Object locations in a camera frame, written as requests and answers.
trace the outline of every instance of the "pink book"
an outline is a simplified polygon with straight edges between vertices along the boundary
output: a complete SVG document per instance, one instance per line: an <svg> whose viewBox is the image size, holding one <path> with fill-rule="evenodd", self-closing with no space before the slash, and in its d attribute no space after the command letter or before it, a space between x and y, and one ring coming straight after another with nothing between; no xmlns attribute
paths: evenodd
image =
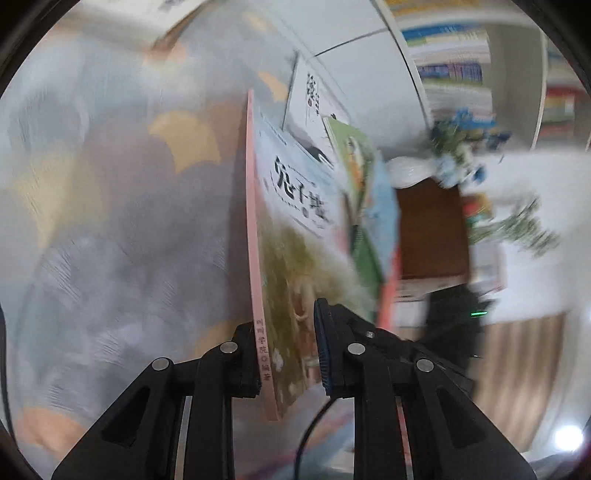
<svg viewBox="0 0 591 480"><path fill-rule="evenodd" d="M348 201L331 169L277 130L248 95L246 218L256 347L267 416L322 381L316 298L369 318L349 252Z"/></svg>

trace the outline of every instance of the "light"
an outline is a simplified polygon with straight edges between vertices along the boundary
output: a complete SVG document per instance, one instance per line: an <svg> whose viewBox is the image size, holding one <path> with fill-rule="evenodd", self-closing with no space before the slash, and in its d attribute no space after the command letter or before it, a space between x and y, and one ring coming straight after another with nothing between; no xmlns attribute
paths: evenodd
<svg viewBox="0 0 591 480"><path fill-rule="evenodd" d="M554 436L554 444L564 452L574 452L582 443L583 432L574 425L562 427Z"/></svg>

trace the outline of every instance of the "wooden floor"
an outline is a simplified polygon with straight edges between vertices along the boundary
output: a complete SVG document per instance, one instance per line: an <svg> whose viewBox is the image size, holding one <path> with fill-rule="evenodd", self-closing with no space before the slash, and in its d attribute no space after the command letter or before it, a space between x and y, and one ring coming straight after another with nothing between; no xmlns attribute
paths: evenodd
<svg viewBox="0 0 591 480"><path fill-rule="evenodd" d="M520 451L540 426L554 386L563 344L565 314L486 325L475 359L474 402ZM417 340L420 328L396 332Z"/></svg>

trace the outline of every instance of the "black device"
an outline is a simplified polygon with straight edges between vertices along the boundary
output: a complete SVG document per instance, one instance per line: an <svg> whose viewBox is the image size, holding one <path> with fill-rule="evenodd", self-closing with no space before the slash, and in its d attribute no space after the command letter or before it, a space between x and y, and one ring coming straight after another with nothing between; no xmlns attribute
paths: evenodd
<svg viewBox="0 0 591 480"><path fill-rule="evenodd" d="M322 381L355 399L355 480L407 477L397 397L415 480L534 480L525 459L423 346L341 305L314 305ZM53 480L172 480L184 399L192 395L184 478L232 480L232 398L261 388L252 322L190 362L158 358L88 430Z"/></svg>

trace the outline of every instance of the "metal screw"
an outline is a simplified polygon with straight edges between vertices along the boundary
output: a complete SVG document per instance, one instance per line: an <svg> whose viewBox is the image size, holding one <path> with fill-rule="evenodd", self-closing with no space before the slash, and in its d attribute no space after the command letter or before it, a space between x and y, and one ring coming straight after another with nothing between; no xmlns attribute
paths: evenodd
<svg viewBox="0 0 591 480"><path fill-rule="evenodd" d="M152 368L156 371L166 370L170 365L168 358L160 357L152 362Z"/></svg>
<svg viewBox="0 0 591 480"><path fill-rule="evenodd" d="M433 362L431 362L430 360L427 360L426 358L421 358L417 362L417 368L421 372L430 372L431 370L433 370Z"/></svg>
<svg viewBox="0 0 591 480"><path fill-rule="evenodd" d="M238 350L238 344L236 342L223 342L220 345L220 350L223 353L234 353Z"/></svg>
<svg viewBox="0 0 591 480"><path fill-rule="evenodd" d="M363 352L365 352L365 346L363 346L361 343L350 343L347 347L347 350L353 355L361 355Z"/></svg>

